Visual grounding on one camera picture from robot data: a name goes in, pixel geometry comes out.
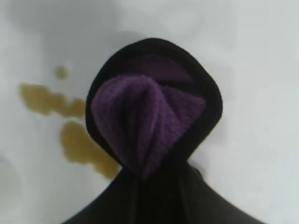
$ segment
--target black fabric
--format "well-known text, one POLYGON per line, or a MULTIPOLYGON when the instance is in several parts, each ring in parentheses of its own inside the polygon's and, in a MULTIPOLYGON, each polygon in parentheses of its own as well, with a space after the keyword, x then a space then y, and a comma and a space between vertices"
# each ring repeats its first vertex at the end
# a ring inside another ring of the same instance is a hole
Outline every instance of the black fabric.
POLYGON ((107 61, 87 96, 86 126, 90 136, 121 164, 96 128, 90 105, 99 87, 116 76, 128 60, 152 54, 169 57, 190 74, 198 94, 206 100, 205 111, 146 182, 124 168, 94 202, 64 224, 261 224, 220 197, 187 163, 220 120, 222 99, 203 67, 175 44, 150 38, 124 47, 107 61))

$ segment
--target purple cloth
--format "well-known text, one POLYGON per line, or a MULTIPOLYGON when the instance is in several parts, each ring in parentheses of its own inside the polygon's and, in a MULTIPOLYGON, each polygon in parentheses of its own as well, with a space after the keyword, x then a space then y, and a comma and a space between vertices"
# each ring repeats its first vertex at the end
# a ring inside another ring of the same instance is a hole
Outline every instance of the purple cloth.
POLYGON ((138 69, 132 66, 131 72, 105 82, 91 106, 95 124, 115 155, 143 179, 159 168, 205 109, 203 98, 158 84, 157 80, 192 81, 178 64, 169 59, 163 63, 162 57, 148 59, 136 60, 131 65, 138 69))

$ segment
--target purple towel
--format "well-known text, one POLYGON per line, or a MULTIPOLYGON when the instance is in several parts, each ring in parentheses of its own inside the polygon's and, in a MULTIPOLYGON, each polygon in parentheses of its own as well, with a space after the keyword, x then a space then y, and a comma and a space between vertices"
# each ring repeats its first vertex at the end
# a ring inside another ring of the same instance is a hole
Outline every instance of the purple towel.
POLYGON ((92 114, 115 155, 143 179, 155 172, 175 142, 205 109, 205 100, 159 82, 192 83, 188 73, 161 56, 132 60, 106 81, 92 114))

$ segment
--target black hood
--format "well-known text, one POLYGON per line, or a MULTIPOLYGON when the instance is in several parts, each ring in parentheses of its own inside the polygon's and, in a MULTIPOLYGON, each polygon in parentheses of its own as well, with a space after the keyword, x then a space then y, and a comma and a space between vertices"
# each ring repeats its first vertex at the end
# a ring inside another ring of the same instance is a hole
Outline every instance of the black hood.
POLYGON ((188 52, 161 39, 145 39, 116 52, 92 83, 86 103, 86 126, 90 136, 116 159, 122 171, 90 205, 64 224, 261 224, 214 192, 187 160, 216 126, 222 114, 218 86, 188 52), (192 85, 158 80, 205 99, 206 107, 173 144, 159 168, 147 180, 131 172, 116 155, 96 126, 92 103, 99 88, 119 75, 131 60, 157 55, 179 64, 192 78, 192 85))

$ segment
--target liquid stain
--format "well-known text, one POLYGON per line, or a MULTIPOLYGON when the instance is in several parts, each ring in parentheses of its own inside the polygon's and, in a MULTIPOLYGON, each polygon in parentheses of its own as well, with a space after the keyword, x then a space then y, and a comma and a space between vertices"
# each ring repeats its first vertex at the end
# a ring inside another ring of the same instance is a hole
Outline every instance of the liquid stain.
POLYGON ((89 137, 80 123, 67 122, 61 129, 60 143, 70 162, 93 164, 97 172, 109 179, 118 174, 118 163, 89 137))
MULTIPOLYGON (((19 86, 24 105, 31 111, 44 116, 56 112, 65 118, 83 118, 85 101, 80 98, 66 101, 62 93, 53 93, 48 87, 22 83, 19 86)), ((94 165, 95 171, 106 178, 114 179, 119 172, 119 164, 100 148, 77 122, 68 121, 60 131, 60 143, 69 162, 94 165)))
POLYGON ((65 80, 69 76, 67 67, 59 65, 55 68, 55 76, 59 80, 65 80))
POLYGON ((46 86, 37 84, 22 83, 19 90, 25 106, 32 112, 45 116, 56 112, 65 118, 82 118, 85 114, 85 101, 80 98, 69 103, 62 93, 53 93, 46 86))

